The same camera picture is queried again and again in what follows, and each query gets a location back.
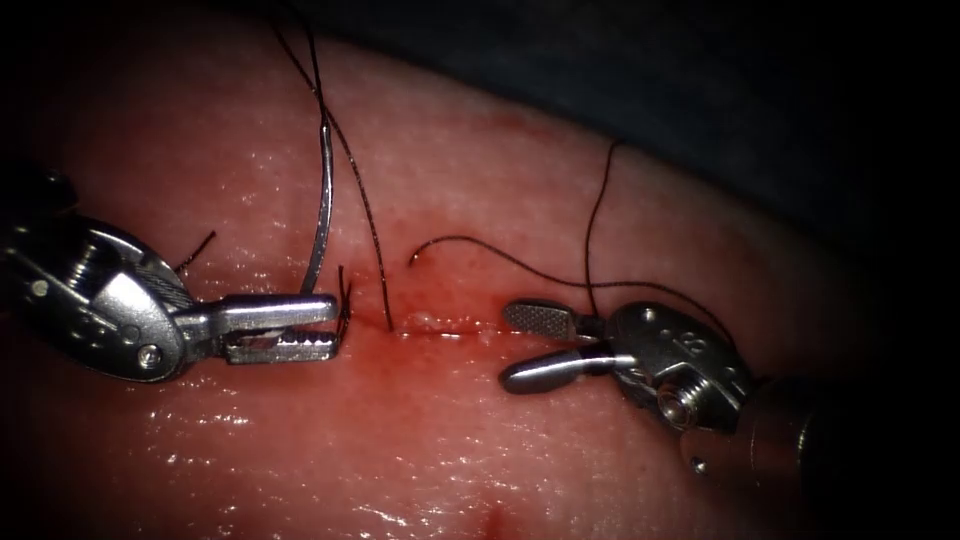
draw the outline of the dark background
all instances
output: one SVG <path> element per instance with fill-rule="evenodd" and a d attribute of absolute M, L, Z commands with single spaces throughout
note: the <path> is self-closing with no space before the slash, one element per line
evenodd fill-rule
<path fill-rule="evenodd" d="M 291 3 L 321 32 L 644 147 L 852 261 L 887 255 L 879 143 L 905 36 L 876 4 Z"/>

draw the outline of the metal jaw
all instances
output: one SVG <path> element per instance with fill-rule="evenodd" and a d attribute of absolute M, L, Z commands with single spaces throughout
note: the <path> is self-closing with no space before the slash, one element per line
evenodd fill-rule
<path fill-rule="evenodd" d="M 9 300 L 46 341 L 113 377 L 160 382 L 210 356 L 230 364 L 327 360 L 333 332 L 292 328 L 334 320 L 330 295 L 233 295 L 198 303 L 156 252 L 75 214 L 18 227 L 4 248 Z"/>

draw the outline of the black suture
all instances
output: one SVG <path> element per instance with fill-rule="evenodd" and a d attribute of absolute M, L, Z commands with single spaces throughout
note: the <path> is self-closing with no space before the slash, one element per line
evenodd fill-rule
<path fill-rule="evenodd" d="M 210 231 L 210 234 L 208 234 L 207 237 L 203 239 L 203 242 L 200 242 L 200 245 L 197 246 L 197 249 L 193 250 L 193 253 L 191 253 L 186 259 L 184 259 L 182 263 L 178 264 L 177 267 L 173 269 L 173 271 L 179 274 L 180 272 L 183 272 L 184 270 L 186 270 L 187 266 L 189 266 L 190 263 L 192 263 L 193 260 L 197 258 L 197 255 L 200 255 L 200 253 L 207 248 L 207 244 L 209 244 L 210 241 L 213 240 L 214 237 L 216 236 L 217 236 L 217 231 Z"/>
<path fill-rule="evenodd" d="M 340 282 L 340 316 L 337 319 L 337 341 L 343 343 L 343 339 L 347 335 L 347 328 L 350 327 L 350 293 L 353 292 L 353 283 L 344 287 L 343 265 L 337 267 L 337 276 Z"/>
<path fill-rule="evenodd" d="M 610 158 L 613 156 L 613 149 L 616 148 L 617 146 L 619 146 L 619 144 L 620 144 L 619 142 L 614 142 L 614 143 L 611 145 L 611 150 L 610 150 L 610 152 L 607 154 L 607 159 L 608 159 L 607 172 L 608 172 L 608 173 L 609 173 L 609 160 L 610 160 Z M 550 274 L 547 274 L 546 272 L 537 270 L 537 269 L 534 268 L 533 266 L 530 266 L 529 264 L 521 261 L 521 260 L 518 259 L 517 257 L 515 257 L 515 256 L 513 256 L 513 255 L 510 255 L 510 254 L 507 253 L 506 251 L 503 251 L 502 249 L 500 249 L 500 248 L 498 248 L 498 247 L 495 247 L 495 246 L 493 246 L 493 245 L 491 245 L 491 244 L 488 244 L 488 243 L 484 242 L 483 240 L 474 238 L 474 237 L 472 237 L 472 236 L 460 235 L 460 234 L 452 234 L 452 235 L 438 236 L 438 237 L 436 237 L 436 238 L 433 238 L 432 240 L 428 240 L 428 241 L 424 242 L 423 244 L 420 244 L 420 246 L 419 246 L 416 250 L 414 250 L 413 255 L 411 255 L 411 256 L 410 256 L 410 259 L 407 261 L 407 266 L 408 266 L 408 267 L 409 267 L 409 266 L 412 266 L 413 263 L 414 263 L 414 261 L 416 261 L 417 258 L 420 257 L 420 255 L 423 253 L 423 251 L 424 251 L 425 249 L 427 249 L 428 247 L 433 246 L 433 245 L 435 245 L 435 244 L 439 244 L 439 243 L 441 243 L 441 242 L 467 242 L 467 243 L 471 243 L 471 244 L 478 245 L 478 246 L 486 249 L 487 251 L 492 252 L 493 254 L 497 255 L 498 257 L 500 257 L 500 258 L 502 258 L 502 259 L 504 259 L 504 260 L 506 260 L 506 261 L 508 261 L 508 262 L 510 262 L 510 263 L 512 263 L 512 264 L 514 264 L 514 265 L 516 265 L 516 266 L 518 266 L 518 267 L 526 270 L 527 272 L 530 272 L 531 274 L 533 274 L 533 275 L 535 275 L 535 276 L 537 276 L 537 277 L 543 278 L 543 279 L 545 279 L 545 280 L 547 280 L 547 281 L 550 281 L 550 282 L 552 282 L 552 283 L 556 283 L 556 284 L 558 284 L 558 285 L 563 285 L 563 286 L 566 286 L 566 287 L 576 287 L 576 288 L 580 288 L 580 289 L 587 289 L 588 291 L 591 291 L 592 289 L 608 289 L 608 288 L 613 288 L 613 287 L 641 287 L 641 288 L 653 289 L 653 290 L 657 290 L 657 291 L 661 291 L 661 292 L 667 293 L 667 294 L 669 294 L 669 295 L 672 295 L 672 296 L 674 296 L 674 297 L 676 297 L 676 298 L 679 298 L 679 299 L 683 300 L 684 302 L 687 302 L 688 304 L 690 304 L 691 306 L 693 306 L 695 309 L 697 309 L 698 311 L 700 311 L 700 312 L 701 312 L 704 316 L 706 316 L 708 319 L 710 319 L 710 322 L 712 322 L 712 323 L 714 324 L 714 326 L 716 326 L 716 327 L 720 330 L 720 332 L 723 334 L 723 337 L 726 338 L 726 340 L 730 343 L 730 348 L 733 349 L 734 352 L 737 352 L 737 343 L 736 343 L 736 340 L 734 340 L 734 338 L 733 338 L 733 334 L 730 333 L 730 330 L 727 329 L 727 326 L 726 326 L 725 324 L 723 324 L 723 321 L 721 321 L 719 317 L 717 317 L 717 316 L 716 316 L 712 311 L 710 311 L 710 309 L 708 309 L 706 306 L 704 306 L 704 305 L 701 304 L 700 302 L 696 301 L 693 297 L 688 296 L 688 295 L 680 292 L 680 291 L 677 290 L 677 289 L 674 289 L 674 288 L 669 287 L 669 286 L 667 286 L 667 285 L 662 285 L 662 284 L 660 284 L 660 283 L 655 283 L 655 282 L 652 282 L 652 281 L 632 281 L 632 280 L 624 280 L 624 281 L 601 281 L 601 282 L 599 282 L 599 283 L 581 283 L 581 282 L 578 282 L 578 281 L 571 281 L 571 280 L 567 280 L 567 279 L 561 279 L 561 278 L 552 276 L 552 275 L 550 275 Z"/>
<path fill-rule="evenodd" d="M 286 4 L 287 9 L 291 10 L 294 13 L 294 16 L 298 19 L 301 26 L 304 28 L 304 31 L 307 33 L 310 43 L 313 44 L 313 35 L 310 32 L 309 25 L 306 23 L 306 20 L 303 18 L 302 14 L 299 11 L 297 11 L 295 8 L 293 8 L 291 5 L 289 5 L 288 3 L 286 2 L 284 3 Z M 374 251 L 376 252 L 376 255 L 377 255 L 377 269 L 380 272 L 380 289 L 383 294 L 383 312 L 387 321 L 387 330 L 389 332 L 393 332 L 394 324 L 393 324 L 393 316 L 390 313 L 390 297 L 389 297 L 389 294 L 387 293 L 387 276 L 386 276 L 386 271 L 384 270 L 384 267 L 383 267 L 383 251 L 380 247 L 380 237 L 377 234 L 377 228 L 373 221 L 373 211 L 371 210 L 371 207 L 370 207 L 370 199 L 367 196 L 367 190 L 366 188 L 364 188 L 363 179 L 360 176 L 360 168 L 357 166 L 357 161 L 353 157 L 353 152 L 350 151 L 350 145 L 347 143 L 347 138 L 346 136 L 344 136 L 343 131 L 340 129 L 340 124 L 337 122 L 336 117 L 334 117 L 333 111 L 331 111 L 329 107 L 327 107 L 326 104 L 322 102 L 322 96 L 321 96 L 321 91 L 319 86 L 319 81 L 320 81 L 319 69 L 315 69 L 315 72 L 314 72 L 316 76 L 316 82 L 311 81 L 310 76 L 307 74 L 307 71 L 303 68 L 303 65 L 300 63 L 300 60 L 297 59 L 296 54 L 294 54 L 293 49 L 290 48 L 290 45 L 289 43 L 287 43 L 287 40 L 283 37 L 283 33 L 280 32 L 279 26 L 276 24 L 276 22 L 271 21 L 271 27 L 273 29 L 274 35 L 276 35 L 277 39 L 280 41 L 280 44 L 283 47 L 284 52 L 286 52 L 290 61 L 293 62 L 293 65 L 297 68 L 297 71 L 300 72 L 300 76 L 303 77 L 303 80 L 307 83 L 307 86 L 314 93 L 314 95 L 321 100 L 321 114 L 326 116 L 326 118 L 330 120 L 330 125 L 333 127 L 334 132 L 336 132 L 337 139 L 340 140 L 340 144 L 343 146 L 344 153 L 347 155 L 347 160 L 350 162 L 350 168 L 353 170 L 353 176 L 357 180 L 357 188 L 360 191 L 360 198 L 363 201 L 363 210 L 367 216 L 367 223 L 370 225 L 370 235 L 373 238 Z M 313 52 L 313 49 L 311 49 L 311 52 L 314 55 L 314 60 L 315 60 L 315 52 Z"/>
<path fill-rule="evenodd" d="M 590 236 L 593 233 L 593 224 L 597 220 L 597 212 L 600 210 L 600 203 L 603 201 L 603 195 L 607 192 L 607 184 L 610 183 L 610 164 L 613 163 L 613 151 L 623 141 L 614 141 L 607 150 L 607 164 L 603 171 L 603 182 L 600 183 L 600 194 L 597 195 L 597 202 L 593 204 L 593 211 L 590 212 L 590 221 L 587 222 L 587 238 L 583 244 L 583 277 L 587 286 L 587 297 L 590 299 L 590 309 L 595 317 L 600 316 L 600 310 L 597 309 L 597 299 L 593 294 L 593 287 L 590 284 Z"/>

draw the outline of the screw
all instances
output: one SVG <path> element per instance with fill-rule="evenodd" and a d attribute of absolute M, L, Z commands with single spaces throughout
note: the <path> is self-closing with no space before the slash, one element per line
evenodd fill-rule
<path fill-rule="evenodd" d="M 690 458 L 690 467 L 700 476 L 707 475 L 707 462 L 696 456 Z"/>
<path fill-rule="evenodd" d="M 42 279 L 38 279 L 30 284 L 30 292 L 32 292 L 34 296 L 46 296 L 49 288 L 50 284 Z"/>
<path fill-rule="evenodd" d="M 665 395 L 660 398 L 660 411 L 673 425 L 685 427 L 690 421 L 690 409 L 676 396 Z"/>
<path fill-rule="evenodd" d="M 144 345 L 137 351 L 137 358 L 140 360 L 140 367 L 151 369 L 157 367 L 157 364 L 163 358 L 163 354 L 156 345 Z"/>

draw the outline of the silver metal instrument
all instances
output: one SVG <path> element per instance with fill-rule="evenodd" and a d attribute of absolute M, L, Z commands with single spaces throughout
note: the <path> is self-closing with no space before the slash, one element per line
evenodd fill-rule
<path fill-rule="evenodd" d="M 732 430 L 752 389 L 746 365 L 717 332 L 662 304 L 629 303 L 603 320 L 549 300 L 519 299 L 503 316 L 518 331 L 572 345 L 508 366 L 499 380 L 510 393 L 611 375 L 634 405 L 685 431 Z"/>
<path fill-rule="evenodd" d="M 133 235 L 72 211 L 65 177 L 34 171 L 24 208 L 4 223 L 4 296 L 54 347 L 100 373 L 160 382 L 212 356 L 229 364 L 323 361 L 335 332 L 329 294 L 229 295 L 197 302 L 170 265 Z M 53 209 L 32 199 L 61 201 Z"/>

